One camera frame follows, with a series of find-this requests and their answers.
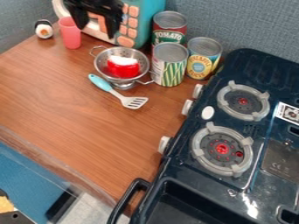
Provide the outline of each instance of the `colander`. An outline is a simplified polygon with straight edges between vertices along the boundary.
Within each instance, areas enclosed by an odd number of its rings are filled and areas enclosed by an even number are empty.
[[[99,48],[105,48],[106,50],[95,55],[94,50]],[[125,90],[125,89],[132,88],[136,84],[136,82],[143,85],[147,85],[153,82],[152,80],[148,82],[141,82],[139,80],[150,70],[150,62],[149,59],[144,55],[144,53],[136,49],[127,48],[123,46],[106,48],[103,45],[99,45],[91,49],[89,54],[94,56],[95,69],[99,72],[99,74],[101,74],[101,76],[105,80],[109,81],[112,84],[112,86],[114,86],[115,88]],[[108,66],[107,62],[111,55],[137,59],[140,66],[140,70],[139,70],[140,75],[134,78],[125,79],[125,78],[115,78],[113,75],[109,74],[107,69]]]

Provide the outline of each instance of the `dark blue stove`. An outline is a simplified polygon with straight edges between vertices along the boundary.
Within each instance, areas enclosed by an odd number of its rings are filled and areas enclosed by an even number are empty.
[[[193,98],[155,181],[136,179],[108,223],[139,190],[130,224],[299,223],[299,65],[240,49]]]

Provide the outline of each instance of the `small round toy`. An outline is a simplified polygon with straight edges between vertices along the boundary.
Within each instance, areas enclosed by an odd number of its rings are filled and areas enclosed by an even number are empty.
[[[34,25],[35,33],[39,38],[49,39],[53,35],[52,24],[49,20],[40,19]]]

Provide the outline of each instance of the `blue spatula handle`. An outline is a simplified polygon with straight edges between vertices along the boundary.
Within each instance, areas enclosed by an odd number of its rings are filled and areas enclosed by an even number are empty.
[[[101,88],[102,90],[109,92],[112,87],[109,85],[109,83],[107,83],[105,80],[103,80],[102,78],[100,78],[99,76],[91,73],[88,75],[88,78],[91,82],[93,82],[93,84],[95,86],[97,86],[98,88]]]

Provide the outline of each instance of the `spatula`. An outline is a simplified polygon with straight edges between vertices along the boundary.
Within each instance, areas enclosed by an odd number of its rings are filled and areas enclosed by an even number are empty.
[[[127,109],[139,109],[142,107],[148,100],[148,97],[126,97],[122,94],[117,93],[115,90],[112,89],[112,87],[107,83],[105,80],[100,78],[99,76],[95,74],[89,74],[88,78],[95,86],[98,88],[101,88],[102,90],[109,92],[113,96],[117,97],[121,100],[122,106]]]

